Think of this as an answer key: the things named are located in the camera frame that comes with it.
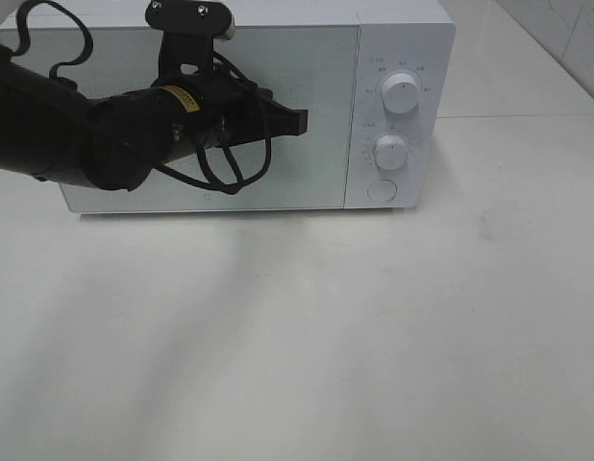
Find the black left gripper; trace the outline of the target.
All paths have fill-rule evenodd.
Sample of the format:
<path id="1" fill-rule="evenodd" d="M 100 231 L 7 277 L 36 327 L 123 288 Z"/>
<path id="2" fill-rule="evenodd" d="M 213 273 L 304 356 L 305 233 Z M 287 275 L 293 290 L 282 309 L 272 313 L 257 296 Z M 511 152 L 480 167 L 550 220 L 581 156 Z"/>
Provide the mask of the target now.
<path id="1" fill-rule="evenodd" d="M 309 111 L 291 109 L 274 93 L 230 71 L 172 73 L 152 85 L 155 130 L 152 160 L 169 163 L 187 149 L 233 148 L 308 130 Z"/>

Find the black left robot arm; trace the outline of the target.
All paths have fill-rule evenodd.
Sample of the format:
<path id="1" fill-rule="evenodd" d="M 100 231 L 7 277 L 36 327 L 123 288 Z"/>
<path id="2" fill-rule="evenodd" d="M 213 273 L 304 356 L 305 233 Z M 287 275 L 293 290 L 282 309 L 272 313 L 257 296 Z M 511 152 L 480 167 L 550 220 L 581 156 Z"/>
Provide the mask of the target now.
<path id="1" fill-rule="evenodd" d="M 233 148 L 299 136 L 308 114 L 225 59 L 212 73 L 175 72 L 152 86 L 89 99 L 15 63 L 0 44 L 0 169 L 40 182 L 132 191 L 153 172 L 228 195 L 257 182 Z"/>

